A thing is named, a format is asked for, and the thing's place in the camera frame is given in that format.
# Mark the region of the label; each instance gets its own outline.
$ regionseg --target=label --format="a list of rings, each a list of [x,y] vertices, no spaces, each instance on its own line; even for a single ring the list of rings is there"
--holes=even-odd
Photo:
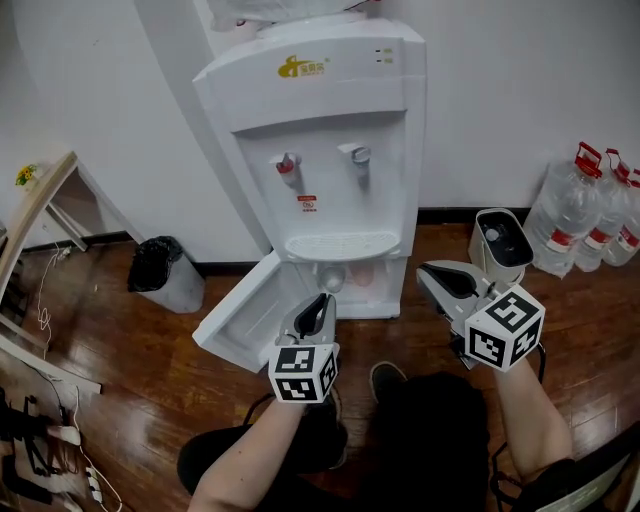
[[[596,251],[601,251],[604,246],[609,243],[609,240],[613,238],[610,235],[604,234],[598,228],[594,229],[589,236],[585,239],[584,243]]]
[[[573,236],[560,229],[556,229],[553,235],[551,235],[551,239],[547,242],[547,247],[555,252],[566,253],[569,252],[575,243],[576,239],[573,238]]]
[[[318,211],[316,203],[318,198],[316,196],[298,196],[298,202],[302,206],[303,213],[315,213]]]
[[[640,240],[631,234],[627,226],[622,227],[622,231],[618,233],[616,241],[627,252],[634,252],[638,248],[638,244],[640,244]]]
[[[329,62],[329,59],[324,59],[324,62],[316,62],[313,60],[298,60],[297,55],[292,55],[286,59],[283,66],[278,68],[278,74],[282,78],[298,78],[299,76],[312,76],[323,75],[325,64]]]

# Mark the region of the baseboard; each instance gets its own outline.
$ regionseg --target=baseboard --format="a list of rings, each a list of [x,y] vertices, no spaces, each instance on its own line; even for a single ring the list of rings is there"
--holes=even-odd
[[[230,263],[194,263],[193,266],[202,277],[246,276],[258,264],[257,261]]]
[[[133,238],[126,231],[117,231],[115,233],[105,233],[104,235],[92,235],[92,236],[83,236],[82,241],[87,244],[88,247],[92,247],[94,245],[104,245],[104,244],[115,244],[120,242],[130,242]],[[65,247],[75,247],[71,240],[63,240],[62,242],[58,242],[58,247],[61,249]],[[29,247],[28,249],[23,249],[23,253],[31,253],[31,252],[40,252],[40,251],[50,251],[56,248],[56,244],[44,244],[44,245],[36,245],[34,247]]]
[[[476,215],[482,210],[491,208],[420,208],[418,210],[418,225],[433,224],[473,224]],[[520,224],[524,224],[531,208],[506,208],[512,212]]]

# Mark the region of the water dispenser door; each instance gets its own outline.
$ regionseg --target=water dispenser door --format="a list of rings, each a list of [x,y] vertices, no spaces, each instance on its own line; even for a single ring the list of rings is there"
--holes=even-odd
[[[285,315],[317,290],[275,252],[262,259],[193,333],[203,349],[257,373],[267,363]]]

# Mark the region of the person's arm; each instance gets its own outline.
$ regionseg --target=person's arm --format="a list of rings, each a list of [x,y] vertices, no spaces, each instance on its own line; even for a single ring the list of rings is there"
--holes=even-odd
[[[202,476],[189,512],[256,508],[280,470],[304,410],[301,404],[273,401]]]
[[[513,465],[528,483],[554,462],[572,457],[571,432],[526,359],[494,375]]]

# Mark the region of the white table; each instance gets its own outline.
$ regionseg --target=white table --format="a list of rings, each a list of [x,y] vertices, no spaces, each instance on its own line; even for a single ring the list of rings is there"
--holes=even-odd
[[[51,203],[55,193],[75,170],[80,173],[81,178],[89,189],[103,202],[105,206],[109,208],[109,210],[111,210],[111,213],[118,219],[122,226],[127,229],[133,239],[137,242],[142,242],[143,239],[140,235],[131,227],[129,222],[115,208],[113,203],[111,203],[111,201],[102,193],[93,178],[91,178],[91,176],[85,172],[82,166],[78,163],[76,154],[74,152],[70,152],[56,162],[39,180],[34,189],[25,197],[20,208],[12,219],[11,225],[7,230],[7,243],[4,251],[2,252],[2,256],[0,256],[0,297],[4,295],[9,279],[11,278],[11,272],[18,262],[20,253],[24,248],[28,232],[38,218],[38,215],[43,211],[47,211],[47,213],[53,217],[60,227],[69,235],[69,238],[81,250],[85,251],[87,249],[87,246],[82,241],[80,234],[69,222],[67,222],[64,212],[56,207],[55,204]],[[46,343],[44,341],[28,333],[3,315],[0,315],[0,324],[8,329],[10,333],[13,333],[42,350],[46,349]],[[77,385],[79,388],[86,391],[100,393],[100,384],[68,372],[67,370],[63,370],[62,368],[59,368],[32,354],[30,351],[14,343],[7,336],[6,329],[0,330],[0,349],[8,352],[36,370],[46,373],[47,375],[62,379],[70,384]]]

